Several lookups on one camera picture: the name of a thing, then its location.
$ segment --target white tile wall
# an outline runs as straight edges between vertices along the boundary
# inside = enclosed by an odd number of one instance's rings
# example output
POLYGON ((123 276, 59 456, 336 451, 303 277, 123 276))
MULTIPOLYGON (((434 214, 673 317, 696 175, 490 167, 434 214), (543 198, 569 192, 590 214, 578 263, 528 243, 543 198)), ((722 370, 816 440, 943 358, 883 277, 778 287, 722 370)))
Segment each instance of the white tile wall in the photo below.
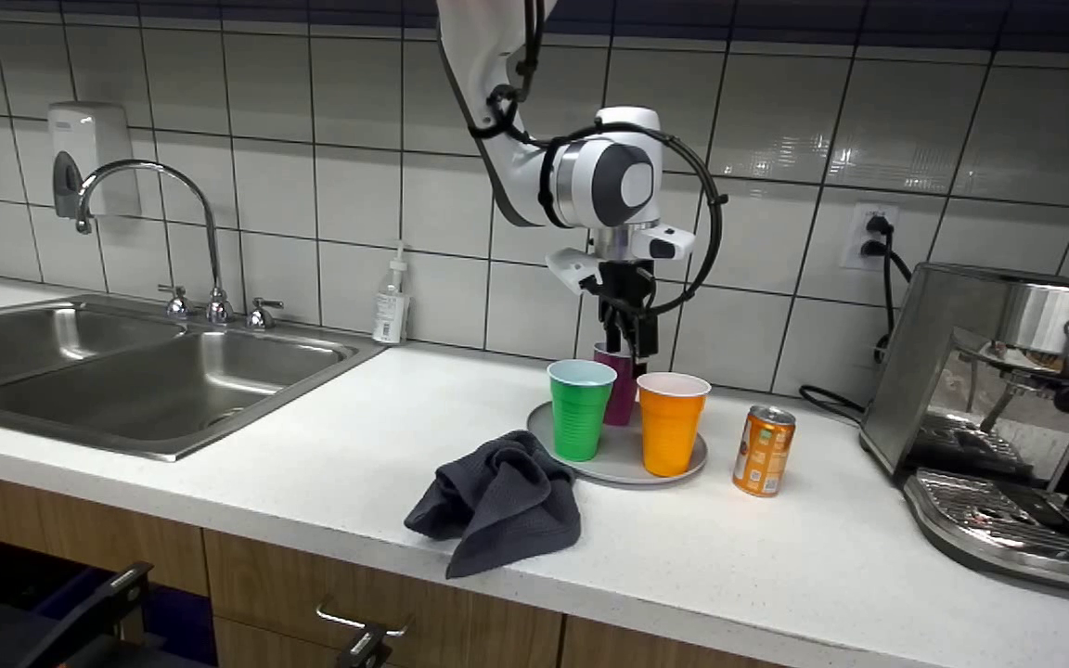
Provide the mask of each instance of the white tile wall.
MULTIPOLYGON (((182 186, 142 175, 128 219, 91 233, 50 214, 46 109, 101 98, 126 109, 133 156, 205 186, 235 303, 277 297, 303 324, 368 331, 391 247, 407 237, 420 343, 592 353, 592 301, 543 269, 582 233, 492 211, 430 29, 34 7, 0 5, 0 276, 148 301, 182 281, 205 297, 205 230, 182 186)), ((612 26, 651 19, 633 7, 612 26)), ((1069 276, 1069 57, 991 66, 988 54, 553 34, 528 128, 574 129, 596 104, 654 104, 732 192, 720 263, 681 317, 659 318, 658 367, 866 396, 883 308, 874 260, 846 255, 861 209, 894 214, 908 263, 1069 276)), ((663 177, 659 214, 704 249, 685 175, 663 177)), ((694 269, 659 263, 659 292, 694 269)))

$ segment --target green cup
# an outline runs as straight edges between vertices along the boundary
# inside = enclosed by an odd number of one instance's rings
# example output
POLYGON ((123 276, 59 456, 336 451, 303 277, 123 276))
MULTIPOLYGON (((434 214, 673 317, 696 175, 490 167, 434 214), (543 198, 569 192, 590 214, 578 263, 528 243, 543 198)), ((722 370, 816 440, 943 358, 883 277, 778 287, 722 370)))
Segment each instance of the green cup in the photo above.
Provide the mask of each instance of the green cup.
POLYGON ((557 453, 565 461, 596 456, 617 370, 592 362, 557 362, 545 367, 545 374, 549 374, 557 453))

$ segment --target electrical outlet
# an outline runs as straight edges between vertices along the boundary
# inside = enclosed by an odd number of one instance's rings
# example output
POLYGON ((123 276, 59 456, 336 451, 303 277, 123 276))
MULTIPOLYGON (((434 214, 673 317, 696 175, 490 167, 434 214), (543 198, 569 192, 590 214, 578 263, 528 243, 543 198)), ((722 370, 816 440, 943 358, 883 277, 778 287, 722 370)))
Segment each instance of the electrical outlet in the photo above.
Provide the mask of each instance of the electrical outlet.
POLYGON ((852 214, 851 214, 851 227, 844 230, 844 249, 839 249, 839 269, 844 270, 874 270, 881 269, 881 255, 861 255, 861 247, 881 237, 881 233, 867 233, 867 219, 872 214, 883 214, 892 227, 899 227, 899 209, 883 209, 883 204, 856 204, 852 214))

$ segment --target cabinet handle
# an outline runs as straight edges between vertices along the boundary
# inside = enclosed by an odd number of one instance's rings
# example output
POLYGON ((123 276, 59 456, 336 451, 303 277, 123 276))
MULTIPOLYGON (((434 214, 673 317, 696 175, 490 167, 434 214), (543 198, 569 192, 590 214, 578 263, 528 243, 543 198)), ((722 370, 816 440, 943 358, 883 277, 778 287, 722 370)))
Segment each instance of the cabinet handle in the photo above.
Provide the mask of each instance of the cabinet handle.
MULTIPOLYGON (((362 620, 336 615, 336 611, 329 611, 329 609, 323 609, 323 604, 316 604, 316 620, 336 624, 336 626, 354 626, 354 632, 368 632, 368 626, 370 626, 370 624, 362 624, 362 620)), ((385 626, 385 637, 404 637, 404 635, 407 635, 407 626, 385 626)))

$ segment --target orange cup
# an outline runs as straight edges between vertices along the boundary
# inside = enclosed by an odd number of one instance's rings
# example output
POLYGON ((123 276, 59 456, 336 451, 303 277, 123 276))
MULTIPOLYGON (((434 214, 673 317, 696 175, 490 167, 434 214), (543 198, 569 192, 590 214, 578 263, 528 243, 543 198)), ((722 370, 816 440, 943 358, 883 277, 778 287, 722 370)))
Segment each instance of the orange cup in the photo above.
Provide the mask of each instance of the orange cup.
POLYGON ((642 374, 642 468, 658 480, 681 475, 696 443, 696 420, 704 417, 712 385, 696 374, 642 374))

